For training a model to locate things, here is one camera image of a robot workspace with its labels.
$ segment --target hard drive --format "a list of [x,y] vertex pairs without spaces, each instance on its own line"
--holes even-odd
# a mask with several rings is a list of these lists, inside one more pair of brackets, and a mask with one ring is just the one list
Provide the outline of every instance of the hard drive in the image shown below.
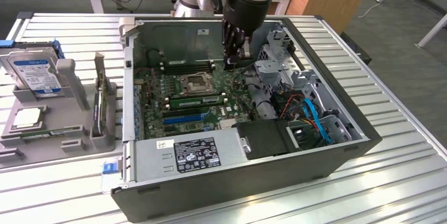
[[62,87],[68,84],[56,71],[58,59],[64,58],[59,42],[16,43],[14,46],[14,49],[0,48],[0,62],[18,88],[31,89],[38,98],[62,96]]

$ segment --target gray floor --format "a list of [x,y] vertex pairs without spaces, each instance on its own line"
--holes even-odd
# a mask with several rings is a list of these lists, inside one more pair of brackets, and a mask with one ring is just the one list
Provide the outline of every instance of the gray floor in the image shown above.
[[447,147],[447,30],[423,49],[415,46],[445,14],[419,0],[385,0],[358,18],[375,4],[363,0],[346,33],[370,54],[375,74]]
[[[138,4],[134,0],[124,5],[134,9]],[[363,0],[346,33],[370,54],[377,75],[447,146],[447,31],[438,33],[425,49],[414,45],[443,14],[427,11],[419,0],[386,0],[367,17],[358,18],[374,4],[375,0]],[[116,10],[110,0],[104,6],[107,13],[128,13]],[[0,7],[0,38],[6,38],[19,11],[92,12],[88,0],[0,0]],[[143,1],[136,13],[171,9],[170,1]]]

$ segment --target black cylinder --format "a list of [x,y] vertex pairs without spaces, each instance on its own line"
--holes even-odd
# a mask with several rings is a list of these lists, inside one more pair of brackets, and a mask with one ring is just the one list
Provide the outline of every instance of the black cylinder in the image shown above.
[[271,0],[227,0],[223,18],[251,35],[265,22],[270,4]]

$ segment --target red cable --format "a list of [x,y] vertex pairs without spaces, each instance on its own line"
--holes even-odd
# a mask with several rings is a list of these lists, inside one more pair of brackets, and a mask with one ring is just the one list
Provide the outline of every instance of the red cable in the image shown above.
[[289,105],[290,105],[290,103],[291,103],[291,101],[293,101],[293,98],[297,97],[297,96],[305,98],[305,96],[303,96],[302,94],[294,94],[294,95],[289,98],[287,103],[286,103],[285,110],[282,111],[279,118],[283,117],[283,115],[285,115],[285,113],[286,113],[286,110],[287,110],[287,107],[289,107]]
[[298,96],[298,95],[293,95],[293,96],[289,98],[287,103],[286,103],[285,110],[282,110],[282,113],[281,113],[279,118],[283,117],[283,115],[285,115],[285,113],[286,113],[286,110],[287,110],[287,107],[289,107],[289,105],[290,105],[290,103],[291,103],[291,101],[293,101],[293,98],[297,97],[297,96]]
[[319,128],[317,127],[315,123],[313,120],[309,120],[311,122],[311,124],[314,125],[315,129],[317,129],[317,132],[321,132]]

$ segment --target blue latch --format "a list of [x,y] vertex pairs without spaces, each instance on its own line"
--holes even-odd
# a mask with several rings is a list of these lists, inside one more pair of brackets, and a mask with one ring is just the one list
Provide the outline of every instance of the blue latch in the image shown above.
[[58,40],[54,40],[52,45],[54,45],[55,51],[58,52],[58,58],[64,59],[66,56],[64,56],[63,49],[62,49],[62,43]]
[[0,48],[12,48],[14,44],[14,40],[0,40]]
[[103,174],[112,174],[120,171],[118,167],[118,160],[114,163],[104,163],[103,165]]

